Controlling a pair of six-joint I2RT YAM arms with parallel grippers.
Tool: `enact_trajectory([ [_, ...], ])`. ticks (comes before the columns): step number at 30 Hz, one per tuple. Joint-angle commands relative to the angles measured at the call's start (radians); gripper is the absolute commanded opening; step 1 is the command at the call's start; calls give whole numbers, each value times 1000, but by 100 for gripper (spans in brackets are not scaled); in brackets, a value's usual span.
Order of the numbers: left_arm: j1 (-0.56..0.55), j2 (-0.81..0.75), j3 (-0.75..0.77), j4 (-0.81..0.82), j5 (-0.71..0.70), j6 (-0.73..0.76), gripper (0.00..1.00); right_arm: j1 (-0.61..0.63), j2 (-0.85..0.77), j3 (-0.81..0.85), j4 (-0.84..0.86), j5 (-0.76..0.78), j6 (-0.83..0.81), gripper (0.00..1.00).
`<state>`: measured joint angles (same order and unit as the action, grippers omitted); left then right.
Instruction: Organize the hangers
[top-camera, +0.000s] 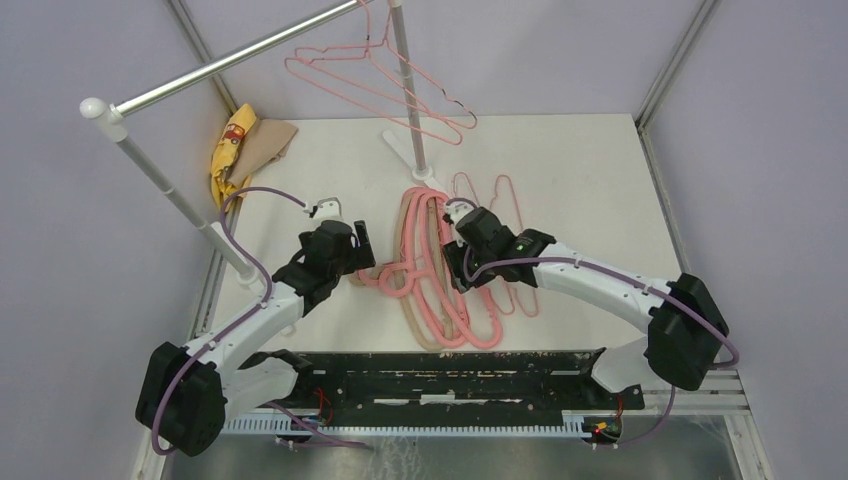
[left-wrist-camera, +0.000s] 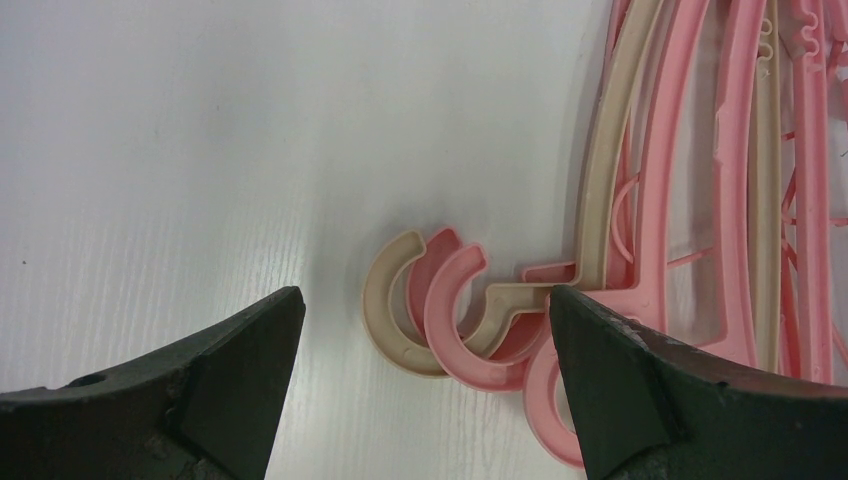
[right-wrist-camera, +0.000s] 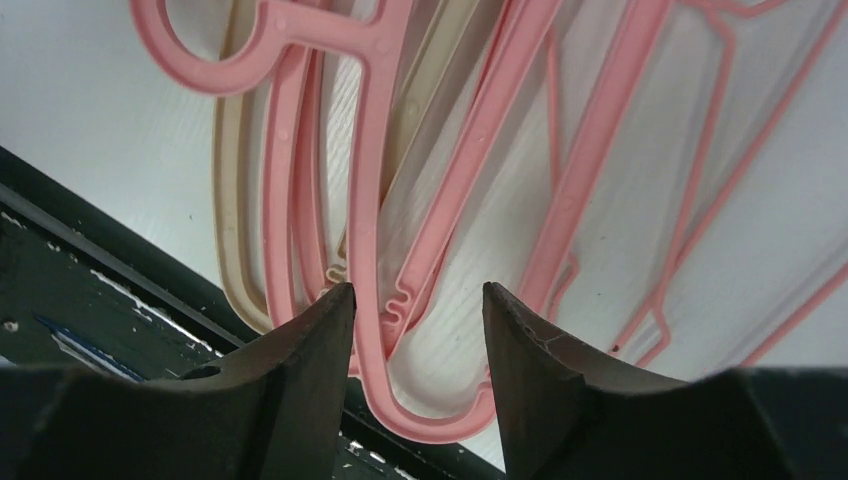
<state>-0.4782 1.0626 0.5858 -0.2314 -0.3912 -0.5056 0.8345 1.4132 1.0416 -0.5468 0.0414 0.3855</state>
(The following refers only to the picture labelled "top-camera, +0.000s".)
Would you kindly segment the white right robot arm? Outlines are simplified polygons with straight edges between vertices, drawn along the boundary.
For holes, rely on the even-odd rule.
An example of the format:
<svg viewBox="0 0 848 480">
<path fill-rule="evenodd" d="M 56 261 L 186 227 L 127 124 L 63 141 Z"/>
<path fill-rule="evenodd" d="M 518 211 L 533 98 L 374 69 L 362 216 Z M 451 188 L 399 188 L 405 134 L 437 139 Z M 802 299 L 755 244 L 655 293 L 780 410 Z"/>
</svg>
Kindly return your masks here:
<svg viewBox="0 0 848 480">
<path fill-rule="evenodd" d="M 594 353 L 577 382 L 580 400 L 602 408 L 617 393 L 654 380 L 684 391 L 701 388 L 720 369 L 726 349 L 738 359 L 729 327 L 705 282 L 683 273 L 675 280 L 630 273 L 579 254 L 553 236 L 514 233 L 492 211 L 465 199 L 449 200 L 444 221 L 456 239 L 442 247 L 455 290 L 465 293 L 495 279 L 582 300 L 629 323 L 639 339 Z"/>
</svg>

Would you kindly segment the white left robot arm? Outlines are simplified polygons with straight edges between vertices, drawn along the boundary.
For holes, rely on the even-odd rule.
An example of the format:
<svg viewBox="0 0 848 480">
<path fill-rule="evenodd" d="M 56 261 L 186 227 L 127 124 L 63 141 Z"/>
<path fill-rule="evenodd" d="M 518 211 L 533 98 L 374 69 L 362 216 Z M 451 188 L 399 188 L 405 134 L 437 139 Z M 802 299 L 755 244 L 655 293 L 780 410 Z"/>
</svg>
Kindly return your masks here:
<svg viewBox="0 0 848 480">
<path fill-rule="evenodd" d="M 274 400 L 300 407 L 312 399 L 315 382 L 295 355 L 260 349 L 329 299 L 343 276 L 374 267 L 375 258 L 362 220 L 324 220 L 299 241 L 256 304 L 218 331 L 153 351 L 134 412 L 153 441 L 197 456 L 242 414 Z"/>
</svg>

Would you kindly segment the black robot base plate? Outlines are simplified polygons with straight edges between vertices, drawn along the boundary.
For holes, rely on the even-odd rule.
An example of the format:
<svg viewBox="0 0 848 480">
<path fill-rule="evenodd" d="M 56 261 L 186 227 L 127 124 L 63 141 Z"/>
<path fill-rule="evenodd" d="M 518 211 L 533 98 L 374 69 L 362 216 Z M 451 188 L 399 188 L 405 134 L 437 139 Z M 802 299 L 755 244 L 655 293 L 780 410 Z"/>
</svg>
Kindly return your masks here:
<svg viewBox="0 0 848 480">
<path fill-rule="evenodd" d="M 332 427 L 554 427 L 565 411 L 645 407 L 640 385 L 610 393 L 591 378 L 598 351 L 282 355 L 298 377 L 278 404 Z"/>
</svg>

